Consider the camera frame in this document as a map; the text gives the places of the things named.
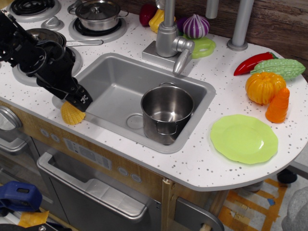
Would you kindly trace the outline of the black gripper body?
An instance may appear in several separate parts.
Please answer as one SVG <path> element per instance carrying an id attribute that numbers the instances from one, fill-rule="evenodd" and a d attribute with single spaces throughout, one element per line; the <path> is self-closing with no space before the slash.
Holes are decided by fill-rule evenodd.
<path id="1" fill-rule="evenodd" d="M 30 59 L 32 64 L 19 65 L 25 74 L 35 76 L 38 85 L 60 99 L 81 96 L 81 86 L 72 76 L 76 59 L 70 49 L 54 41 L 44 41 L 34 46 L 34 55 Z"/>

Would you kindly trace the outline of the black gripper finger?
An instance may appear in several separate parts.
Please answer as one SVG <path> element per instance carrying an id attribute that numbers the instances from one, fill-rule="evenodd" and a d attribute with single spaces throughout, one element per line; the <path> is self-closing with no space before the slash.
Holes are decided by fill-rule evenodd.
<path id="1" fill-rule="evenodd" d="M 81 101 L 83 103 L 86 104 L 87 108 L 90 106 L 90 104 L 93 102 L 93 99 L 92 97 L 90 96 L 90 94 L 87 92 L 87 90 L 81 86 L 81 85 L 78 85 L 78 88 L 77 88 L 77 91 L 76 93 L 74 93 L 73 95 L 75 96 L 80 96 L 81 97 Z"/>
<path id="2" fill-rule="evenodd" d="M 81 97 L 78 95 L 75 96 L 72 94 L 68 94 L 65 97 L 65 100 L 68 101 L 71 105 L 73 105 L 75 108 L 77 108 L 78 110 L 82 112 L 85 112 L 87 109 L 86 104 L 81 101 Z"/>

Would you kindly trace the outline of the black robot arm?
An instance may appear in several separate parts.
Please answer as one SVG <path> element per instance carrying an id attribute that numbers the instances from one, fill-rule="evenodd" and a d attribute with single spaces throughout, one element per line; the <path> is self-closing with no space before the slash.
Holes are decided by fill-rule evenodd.
<path id="1" fill-rule="evenodd" d="M 0 60 L 19 66 L 36 83 L 85 112 L 93 99 L 72 76 L 75 59 L 70 50 L 52 40 L 37 41 L 7 11 L 0 12 Z"/>

